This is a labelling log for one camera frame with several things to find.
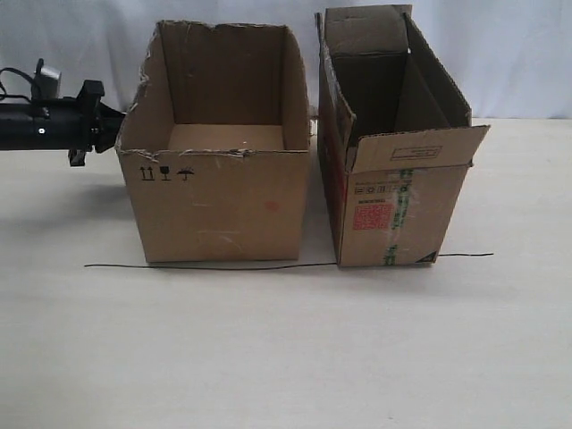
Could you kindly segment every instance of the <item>white table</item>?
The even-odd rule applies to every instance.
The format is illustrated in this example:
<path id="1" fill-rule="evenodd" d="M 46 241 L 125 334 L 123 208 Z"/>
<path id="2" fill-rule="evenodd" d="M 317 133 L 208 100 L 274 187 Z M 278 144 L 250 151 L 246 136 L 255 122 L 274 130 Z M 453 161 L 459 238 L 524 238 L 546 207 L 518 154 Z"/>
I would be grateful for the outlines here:
<path id="1" fill-rule="evenodd" d="M 495 256 L 426 269 L 84 268 L 144 264 L 115 154 L 0 154 L 0 428 L 572 427 L 572 121 L 486 122 L 442 251 Z"/>

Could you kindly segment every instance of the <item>red label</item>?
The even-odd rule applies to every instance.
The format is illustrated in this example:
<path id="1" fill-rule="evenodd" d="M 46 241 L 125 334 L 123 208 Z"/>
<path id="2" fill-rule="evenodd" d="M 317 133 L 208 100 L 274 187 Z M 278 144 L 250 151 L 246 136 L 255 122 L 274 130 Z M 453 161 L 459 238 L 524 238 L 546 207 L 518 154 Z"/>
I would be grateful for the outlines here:
<path id="1" fill-rule="evenodd" d="M 393 204 L 357 206 L 354 230 L 387 230 L 390 227 Z"/>

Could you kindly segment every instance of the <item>umbrella symbol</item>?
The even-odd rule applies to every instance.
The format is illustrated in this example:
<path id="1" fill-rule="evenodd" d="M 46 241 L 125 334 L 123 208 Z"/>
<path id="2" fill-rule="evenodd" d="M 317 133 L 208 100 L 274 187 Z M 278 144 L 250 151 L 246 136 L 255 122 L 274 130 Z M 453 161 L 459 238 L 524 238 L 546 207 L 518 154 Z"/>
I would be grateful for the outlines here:
<path id="1" fill-rule="evenodd" d="M 195 172 L 193 172 L 193 169 L 190 168 L 190 167 L 181 168 L 181 169 L 177 172 L 177 174 L 180 174 L 180 175 L 185 176 L 184 179 L 183 179 L 183 181 L 187 181 L 187 180 L 189 179 L 189 176 L 190 176 L 191 174 L 194 174 L 194 173 L 195 173 Z"/>

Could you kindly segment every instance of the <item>fragile symbol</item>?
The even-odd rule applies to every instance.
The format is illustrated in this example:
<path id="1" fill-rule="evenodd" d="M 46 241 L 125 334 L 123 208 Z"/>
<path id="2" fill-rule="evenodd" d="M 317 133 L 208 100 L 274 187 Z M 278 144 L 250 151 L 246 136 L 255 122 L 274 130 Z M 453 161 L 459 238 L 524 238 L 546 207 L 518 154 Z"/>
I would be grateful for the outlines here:
<path id="1" fill-rule="evenodd" d="M 141 170 L 141 176 L 143 181 L 154 181 L 155 178 L 153 177 L 153 168 L 152 167 L 143 167 L 139 168 Z"/>
<path id="2" fill-rule="evenodd" d="M 163 178 L 161 179 L 162 181 L 170 181 L 171 180 L 168 177 L 169 172 L 171 172 L 171 169 L 169 168 L 168 165 L 161 165 L 159 167 L 159 172 L 161 172 L 161 174 L 163 175 Z"/>
<path id="3" fill-rule="evenodd" d="M 177 174 L 183 175 L 184 178 L 182 181 L 187 181 L 189 179 L 189 176 L 194 174 L 195 172 L 193 172 L 193 169 L 190 167 L 186 167 L 186 168 L 181 168 Z"/>

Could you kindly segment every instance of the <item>brown cardboard box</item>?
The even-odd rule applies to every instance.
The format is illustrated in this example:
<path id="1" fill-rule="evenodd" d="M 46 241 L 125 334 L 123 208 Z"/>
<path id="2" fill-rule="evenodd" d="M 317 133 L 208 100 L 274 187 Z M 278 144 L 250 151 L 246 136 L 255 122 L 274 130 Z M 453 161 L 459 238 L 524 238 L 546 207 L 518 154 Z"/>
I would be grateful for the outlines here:
<path id="1" fill-rule="evenodd" d="M 488 131 L 409 5 L 328 9 L 318 151 L 340 265 L 435 262 Z"/>
<path id="2" fill-rule="evenodd" d="M 147 261 L 297 258 L 308 146 L 288 28 L 159 22 L 116 148 Z"/>

